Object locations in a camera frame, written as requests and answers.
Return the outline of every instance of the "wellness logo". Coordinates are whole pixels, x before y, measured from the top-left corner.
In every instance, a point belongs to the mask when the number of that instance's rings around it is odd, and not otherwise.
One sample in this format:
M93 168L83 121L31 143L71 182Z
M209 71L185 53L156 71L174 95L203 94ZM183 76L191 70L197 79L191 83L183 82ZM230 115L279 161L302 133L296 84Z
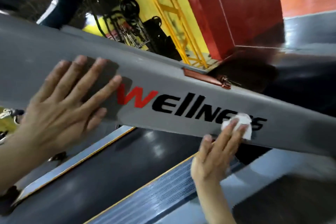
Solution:
M198 95L196 97L196 94L191 92L189 92L182 100L179 97L168 94L157 96L158 93L158 91L152 90L147 96L142 98L143 88L136 86L128 94L125 94L125 85L121 84L117 90L118 104L126 105L131 99L135 98L134 107L143 108L156 97L152 104L152 109L154 111L197 120L203 116L205 121L216 122L218 124L222 124L224 120L228 120L238 113L233 110L204 104L205 96ZM194 98L195 102L192 104L189 111L185 113ZM252 119L252 130L254 131L260 130L263 127L263 123L267 121L267 119L261 117L253 117L252 115L250 115L250 117Z

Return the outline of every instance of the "hand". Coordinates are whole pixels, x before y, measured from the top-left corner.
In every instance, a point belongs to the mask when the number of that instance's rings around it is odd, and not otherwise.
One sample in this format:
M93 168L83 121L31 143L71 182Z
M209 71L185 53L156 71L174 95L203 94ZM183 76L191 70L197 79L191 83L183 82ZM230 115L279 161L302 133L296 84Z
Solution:
M62 152L81 136L97 127L106 115L99 105L115 91L121 82L116 75L87 102L81 100L97 80L106 60L98 58L90 70L77 82L86 63L78 56L72 63L61 61L45 79L43 86L31 99L16 140L46 157Z
M225 172L248 127L248 125L241 125L233 133L237 123L238 119L232 120L223 129L214 144L212 144L210 135L204 136L199 152L191 163L191 177L196 186L202 184L217 185L225 178Z

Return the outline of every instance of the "wipe cloth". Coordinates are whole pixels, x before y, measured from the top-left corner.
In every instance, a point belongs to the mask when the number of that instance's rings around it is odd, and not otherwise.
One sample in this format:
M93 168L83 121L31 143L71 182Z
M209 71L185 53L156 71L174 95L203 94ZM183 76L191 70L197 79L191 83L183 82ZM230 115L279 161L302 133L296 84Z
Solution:
M233 129L233 131L236 131L239 126L241 124L248 124L249 127L247 128L245 134L243 135L243 138L246 140L251 140L251 136L252 136L252 125L251 125L251 118L249 115L247 115L246 113L238 113L236 116L233 116L231 119L224 121L222 123L222 127L221 129L223 130L227 125L229 125L230 121L233 119L239 119L239 122L237 123L236 127Z

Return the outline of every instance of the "treadmill belt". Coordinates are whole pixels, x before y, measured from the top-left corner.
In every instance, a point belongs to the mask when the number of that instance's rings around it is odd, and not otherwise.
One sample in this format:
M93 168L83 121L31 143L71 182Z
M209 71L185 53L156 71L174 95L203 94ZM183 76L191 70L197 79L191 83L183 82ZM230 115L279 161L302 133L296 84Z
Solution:
M23 200L0 224L82 224L196 153L201 140L137 128Z

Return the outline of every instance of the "black lettering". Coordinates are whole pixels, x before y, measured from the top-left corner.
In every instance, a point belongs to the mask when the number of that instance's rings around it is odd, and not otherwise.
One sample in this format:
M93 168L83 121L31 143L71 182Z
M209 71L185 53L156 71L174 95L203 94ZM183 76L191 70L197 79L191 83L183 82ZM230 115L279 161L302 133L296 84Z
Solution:
M197 111L197 109L203 103L204 99L205 99L204 96L199 95L198 98L196 99L195 103L192 105L192 107L190 108L189 112L187 113L187 115L185 117L186 118L192 118L193 115L195 114L195 112Z
M190 93L189 92L188 95L183 100L183 102L180 105L180 107L175 112L175 115L181 116L184 113L184 111L187 109L188 105L190 104L190 102L192 101L192 99L194 98L194 96L195 96L194 93Z
M229 113L232 113L232 114L234 114L234 115L238 114L238 112L231 111L231 110L228 110L228 109L223 110L223 111L217 116L217 118L216 118L216 123L218 123L218 124L222 124L224 119L227 119L227 120L231 119L231 117L228 116Z
M196 115L195 119L199 119L202 114L204 113L204 120L212 122L213 119L217 116L219 111L221 110L220 107L217 107L214 113L212 113L212 106L211 105L203 105L203 107L200 109L198 114Z
M166 94L158 96L157 99L154 101L154 103L152 105L152 109L154 111L157 111L157 112L172 113L173 111L170 111L170 110L162 108L163 105L171 106L171 107L175 107L176 106L175 104L167 103L166 102L167 99L172 99L172 100L179 101L181 98L170 96L170 95L166 95Z
M260 130L263 127L263 124L258 123L259 121L267 121L267 119L263 119L263 118L254 118L251 122L252 125L252 130L253 131L257 131Z

